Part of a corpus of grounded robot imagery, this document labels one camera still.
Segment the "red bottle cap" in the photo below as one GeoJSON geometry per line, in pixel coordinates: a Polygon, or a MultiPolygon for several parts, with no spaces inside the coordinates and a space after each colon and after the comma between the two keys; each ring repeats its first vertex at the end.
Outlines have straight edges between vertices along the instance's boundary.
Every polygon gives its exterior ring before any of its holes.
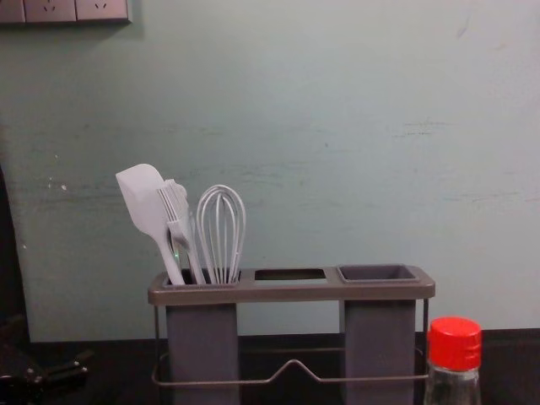
{"type": "Polygon", "coordinates": [[[432,364],[454,371],[480,366],[482,329],[466,318],[446,316],[431,322],[429,360],[432,364]]]}

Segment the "spatula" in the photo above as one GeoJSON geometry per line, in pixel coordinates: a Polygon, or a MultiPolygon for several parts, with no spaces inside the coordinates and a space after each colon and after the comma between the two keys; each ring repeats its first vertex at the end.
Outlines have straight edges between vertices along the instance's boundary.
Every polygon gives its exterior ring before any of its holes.
{"type": "Polygon", "coordinates": [[[116,179],[133,223],[158,245],[170,282],[185,284],[170,248],[167,212],[158,194],[163,178],[153,166],[142,164],[117,173],[116,179]]]}

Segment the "power outlet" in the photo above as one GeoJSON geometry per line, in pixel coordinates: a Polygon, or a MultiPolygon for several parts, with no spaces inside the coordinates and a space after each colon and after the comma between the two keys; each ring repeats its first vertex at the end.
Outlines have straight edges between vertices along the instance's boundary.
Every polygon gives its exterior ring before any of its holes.
{"type": "Polygon", "coordinates": [[[75,0],[79,21],[129,21],[127,0],[75,0]]]}
{"type": "Polygon", "coordinates": [[[16,24],[23,22],[23,0],[0,0],[0,24],[16,24]]]}
{"type": "Polygon", "coordinates": [[[76,21],[75,0],[24,0],[27,23],[76,21]]]}

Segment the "gray container compartment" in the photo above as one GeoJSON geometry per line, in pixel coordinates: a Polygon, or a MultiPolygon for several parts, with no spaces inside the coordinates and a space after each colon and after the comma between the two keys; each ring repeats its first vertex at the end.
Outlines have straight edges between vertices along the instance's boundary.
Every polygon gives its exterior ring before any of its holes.
{"type": "MultiPolygon", "coordinates": [[[[345,283],[418,282],[403,265],[341,266],[345,283]]],[[[344,319],[342,370],[345,377],[411,375],[414,372],[416,300],[347,300],[344,319]]],[[[413,381],[344,384],[345,405],[410,405],[413,381]]]]}
{"type": "MultiPolygon", "coordinates": [[[[173,381],[239,379],[235,304],[171,306],[166,314],[173,381]]],[[[240,388],[190,387],[172,397],[175,405],[240,405],[240,388]]]]}

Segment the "utensil holder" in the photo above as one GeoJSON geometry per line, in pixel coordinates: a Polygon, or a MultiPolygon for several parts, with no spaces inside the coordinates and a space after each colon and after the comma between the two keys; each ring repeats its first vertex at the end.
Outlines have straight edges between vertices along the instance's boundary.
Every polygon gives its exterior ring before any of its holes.
{"type": "Polygon", "coordinates": [[[173,286],[163,273],[148,289],[148,302],[154,305],[156,342],[158,308],[166,308],[173,381],[159,378],[159,350],[153,380],[175,390],[175,405],[240,405],[240,386],[269,384],[296,366],[321,384],[341,384],[345,405],[411,405],[413,383],[427,377],[425,370],[414,374],[416,300],[424,301],[425,335],[434,295],[435,282],[404,265],[245,269],[238,283],[218,285],[173,286]],[[321,283],[297,281],[309,279],[321,283]],[[272,280],[279,282],[266,283],[272,280]],[[342,375],[320,377],[290,359],[267,379],[239,380],[236,304],[318,300],[341,303],[342,375]]]}

